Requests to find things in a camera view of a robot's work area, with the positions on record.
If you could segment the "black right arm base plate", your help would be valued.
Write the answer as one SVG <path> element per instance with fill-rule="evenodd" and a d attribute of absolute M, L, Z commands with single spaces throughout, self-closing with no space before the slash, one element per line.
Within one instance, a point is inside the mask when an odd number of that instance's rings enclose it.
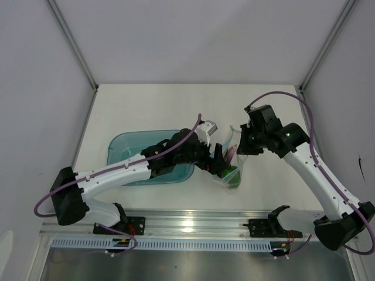
<path fill-rule="evenodd" d="M 252 238 L 302 238 L 302 232 L 287 231 L 282 228 L 277 220 L 249 219 L 243 224 L 249 230 Z"/>

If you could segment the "green toy bell pepper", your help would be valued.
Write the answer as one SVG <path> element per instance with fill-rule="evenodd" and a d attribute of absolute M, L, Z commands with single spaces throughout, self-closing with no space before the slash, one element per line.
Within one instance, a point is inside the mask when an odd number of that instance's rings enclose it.
<path fill-rule="evenodd" d="M 236 189 L 241 183 L 241 172 L 237 166 L 230 166 L 230 169 L 221 178 L 222 183 L 229 189 Z"/>

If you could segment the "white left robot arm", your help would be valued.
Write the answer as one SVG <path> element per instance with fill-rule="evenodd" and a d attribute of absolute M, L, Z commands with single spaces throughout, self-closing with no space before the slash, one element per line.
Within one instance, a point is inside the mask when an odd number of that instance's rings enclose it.
<path fill-rule="evenodd" d="M 210 153 L 210 145 L 190 129 L 182 129 L 135 156 L 96 171 L 77 173 L 72 167 L 65 167 L 50 189 L 57 222 L 66 226 L 86 219 L 121 234 L 127 228 L 121 205 L 96 201 L 95 196 L 114 187 L 169 174 L 185 164 L 214 176 L 224 175 L 230 167 L 221 144 L 216 144 L 214 153 Z"/>

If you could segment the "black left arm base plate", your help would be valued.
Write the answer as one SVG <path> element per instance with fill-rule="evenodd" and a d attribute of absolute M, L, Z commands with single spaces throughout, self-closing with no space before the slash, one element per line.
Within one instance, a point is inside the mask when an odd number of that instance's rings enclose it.
<path fill-rule="evenodd" d="M 101 227 L 99 224 L 94 224 L 93 234 L 97 235 L 115 235 L 118 232 L 123 232 L 129 235 L 143 235 L 146 226 L 145 217 L 127 217 L 127 222 L 118 222 L 110 227 L 111 230 Z"/>

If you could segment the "clear zip top bag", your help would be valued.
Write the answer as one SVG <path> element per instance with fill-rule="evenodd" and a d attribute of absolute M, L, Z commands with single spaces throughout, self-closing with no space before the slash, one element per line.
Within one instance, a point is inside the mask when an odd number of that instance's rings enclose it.
<path fill-rule="evenodd" d="M 229 190 L 237 189 L 240 186 L 243 167 L 248 158 L 247 155 L 239 155 L 237 153 L 240 138 L 240 128 L 229 125 L 229 132 L 221 149 L 224 161 L 228 164 L 228 167 L 218 175 L 212 176 L 215 183 Z"/>

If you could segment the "purple toy eggplant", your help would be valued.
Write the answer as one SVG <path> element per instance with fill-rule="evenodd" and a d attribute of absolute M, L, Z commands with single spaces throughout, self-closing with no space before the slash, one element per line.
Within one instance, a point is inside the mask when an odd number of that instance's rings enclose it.
<path fill-rule="evenodd" d="M 230 164 L 231 161 L 233 160 L 233 157 L 235 156 L 237 151 L 237 145 L 233 145 L 227 150 L 227 164 Z"/>

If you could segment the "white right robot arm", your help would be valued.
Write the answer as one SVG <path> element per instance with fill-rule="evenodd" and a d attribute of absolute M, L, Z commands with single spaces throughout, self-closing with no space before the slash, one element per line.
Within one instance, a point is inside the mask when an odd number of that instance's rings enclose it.
<path fill-rule="evenodd" d="M 295 123 L 283 126 L 270 105 L 245 108 L 249 121 L 242 124 L 239 155 L 275 153 L 306 183 L 323 210 L 296 210 L 283 205 L 269 213 L 268 231 L 281 236 L 296 230 L 315 235 L 331 251 L 343 247 L 369 226 L 374 205 L 361 202 L 318 157 L 312 139 Z"/>

